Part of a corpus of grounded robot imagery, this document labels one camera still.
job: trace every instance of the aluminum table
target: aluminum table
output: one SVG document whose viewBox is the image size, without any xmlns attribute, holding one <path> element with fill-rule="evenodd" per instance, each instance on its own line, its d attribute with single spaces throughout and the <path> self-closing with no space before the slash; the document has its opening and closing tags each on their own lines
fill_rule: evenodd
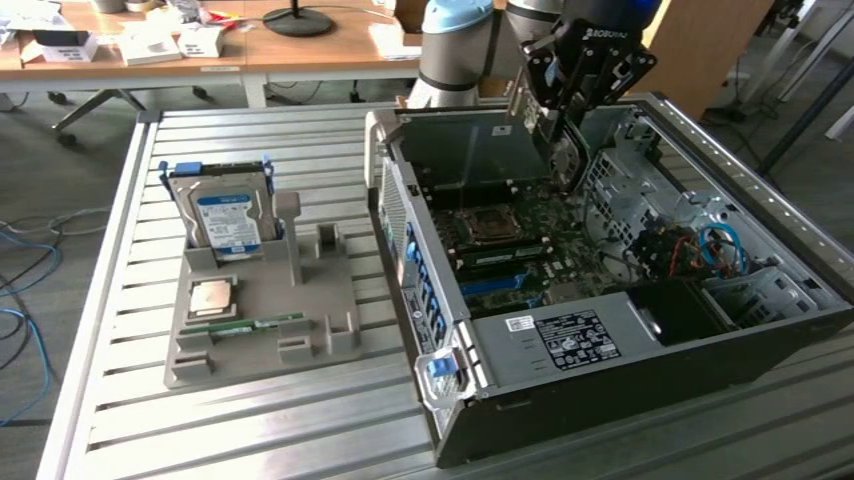
<svg viewBox="0 0 854 480">
<path fill-rule="evenodd" d="M 743 479 L 847 471 L 851 329 L 750 385 L 435 469 L 364 200 L 364 115 L 388 107 L 142 114 L 39 478 Z M 391 353 L 171 391 L 163 369 L 184 228 L 155 169 L 162 160 L 250 161 L 262 154 L 275 162 L 276 186 L 302 192 L 299 229 L 339 222 L 363 328 L 395 332 Z"/>
</svg>

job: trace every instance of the desk lamp base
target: desk lamp base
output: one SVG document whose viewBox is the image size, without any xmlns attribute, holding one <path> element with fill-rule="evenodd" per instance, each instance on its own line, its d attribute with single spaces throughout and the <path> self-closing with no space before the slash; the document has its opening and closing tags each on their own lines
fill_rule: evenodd
<svg viewBox="0 0 854 480">
<path fill-rule="evenodd" d="M 264 15 L 264 25 L 279 35 L 288 37 L 314 37 L 332 30 L 335 22 L 328 15 L 300 8 L 298 16 L 291 8 L 274 10 Z"/>
</svg>

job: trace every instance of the gray floor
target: gray floor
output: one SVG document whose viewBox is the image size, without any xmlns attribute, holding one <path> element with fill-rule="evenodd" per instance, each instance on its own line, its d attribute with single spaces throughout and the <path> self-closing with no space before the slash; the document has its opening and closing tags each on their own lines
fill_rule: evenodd
<svg viewBox="0 0 854 480">
<path fill-rule="evenodd" d="M 755 42 L 754 51 L 742 62 L 745 71 L 750 71 L 767 48 L 766 40 Z M 811 77 L 794 100 L 779 107 L 779 119 L 763 121 L 757 116 L 738 125 L 741 131 L 751 134 L 750 140 L 759 154 L 770 150 L 839 68 L 834 60 L 823 63 L 821 71 Z M 308 98 L 315 85 L 306 82 L 291 89 L 279 88 L 279 91 L 300 100 Z M 311 103 L 347 102 L 348 90 L 348 82 L 327 82 Z M 363 97 L 375 101 L 392 99 L 406 89 L 400 81 L 375 81 L 364 82 L 360 90 Z M 151 108 L 159 109 L 246 107 L 240 87 L 211 87 L 208 91 L 215 99 L 210 103 L 196 99 L 188 88 L 140 92 L 139 98 Z M 75 102 L 83 101 L 86 96 L 82 93 L 70 94 Z M 854 248 L 854 228 L 850 226 L 854 212 L 847 208 L 854 200 L 854 189 L 846 187 L 854 178 L 854 170 L 847 164 L 854 152 L 854 132 L 846 133 L 842 142 L 826 141 L 821 133 L 853 102 L 854 87 L 850 87 L 774 171 L 783 192 L 849 248 Z M 36 94 L 20 112 L 0 114 L 3 220 L 36 214 L 54 216 L 80 208 L 107 205 L 112 201 L 135 113 L 123 102 L 112 100 L 96 115 L 87 117 L 68 130 L 78 135 L 83 145 L 66 149 L 54 142 L 48 125 L 70 108 L 51 104 L 44 95 Z M 758 122 L 763 123 L 757 130 Z M 741 141 L 727 128 L 715 127 L 711 130 L 733 149 L 738 149 Z M 747 158 L 746 150 L 741 151 L 741 155 Z M 62 245 L 64 261 L 59 271 L 23 294 L 60 372 L 64 372 L 68 360 L 99 245 L 100 235 L 66 239 Z M 13 275 L 39 253 L 0 242 L 0 273 Z M 0 307 L 12 306 L 8 298 L 0 298 Z M 7 331 L 5 328 L 0 326 L 0 332 Z M 0 343 L 0 358 L 5 358 L 9 348 L 8 342 Z M 24 404 L 40 388 L 42 367 L 35 348 L 30 347 L 13 366 L 0 371 L 0 416 Z M 55 386 L 48 398 L 23 418 L 50 418 L 58 392 Z M 47 427 L 0 429 L 0 478 L 32 478 L 46 435 Z"/>
</svg>

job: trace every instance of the blue hard drive label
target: blue hard drive label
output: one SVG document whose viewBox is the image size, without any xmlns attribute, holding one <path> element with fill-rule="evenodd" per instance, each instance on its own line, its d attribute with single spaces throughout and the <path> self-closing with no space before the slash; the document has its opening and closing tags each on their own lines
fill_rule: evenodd
<svg viewBox="0 0 854 480">
<path fill-rule="evenodd" d="M 621 356 L 594 310 L 534 322 L 551 361 L 570 370 Z"/>
<path fill-rule="evenodd" d="M 250 217 L 250 195 L 216 195 L 196 201 L 211 247 L 224 254 L 252 253 L 260 248 L 258 222 Z"/>
</svg>

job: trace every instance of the wooden desk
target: wooden desk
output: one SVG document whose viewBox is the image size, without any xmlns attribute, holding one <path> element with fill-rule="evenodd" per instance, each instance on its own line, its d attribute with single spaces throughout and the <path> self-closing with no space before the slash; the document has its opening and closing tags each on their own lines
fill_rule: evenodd
<svg viewBox="0 0 854 480">
<path fill-rule="evenodd" d="M 316 3 L 342 4 L 342 0 Z M 207 1 L 211 10 L 258 18 L 282 8 L 283 0 Z M 375 9 L 370 0 L 343 0 L 344 5 Z M 336 29 L 315 38 L 288 38 L 260 22 L 244 33 L 230 30 L 220 58 L 192 58 L 126 67 L 116 45 L 102 45 L 91 63 L 47 63 L 42 58 L 22 65 L 20 49 L 32 40 L 23 33 L 17 45 L 0 50 L 0 92 L 156 88 L 242 84 L 250 107 L 264 107 L 268 82 L 414 78 L 418 61 L 384 60 L 368 34 L 371 23 L 388 20 L 364 12 L 328 9 Z M 99 14 L 88 2 L 64 2 L 63 15 L 75 28 L 102 36 L 122 32 L 122 22 L 140 21 L 142 13 Z"/>
</svg>

